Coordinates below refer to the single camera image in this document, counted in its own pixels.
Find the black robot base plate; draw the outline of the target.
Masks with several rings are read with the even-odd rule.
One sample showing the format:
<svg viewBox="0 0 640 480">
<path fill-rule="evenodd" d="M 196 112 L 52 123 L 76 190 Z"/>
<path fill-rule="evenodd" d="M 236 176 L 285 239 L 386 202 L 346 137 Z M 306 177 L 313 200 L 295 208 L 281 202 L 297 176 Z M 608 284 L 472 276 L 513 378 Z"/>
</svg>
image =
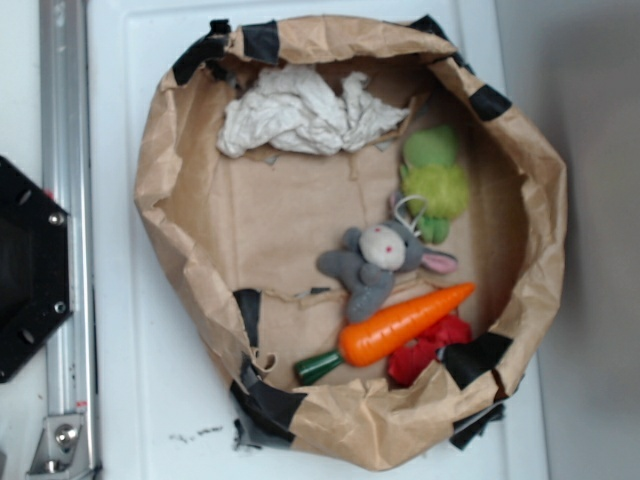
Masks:
<svg viewBox="0 0 640 480">
<path fill-rule="evenodd" d="M 1 382 L 70 316 L 68 214 L 1 159 Z"/>
</svg>

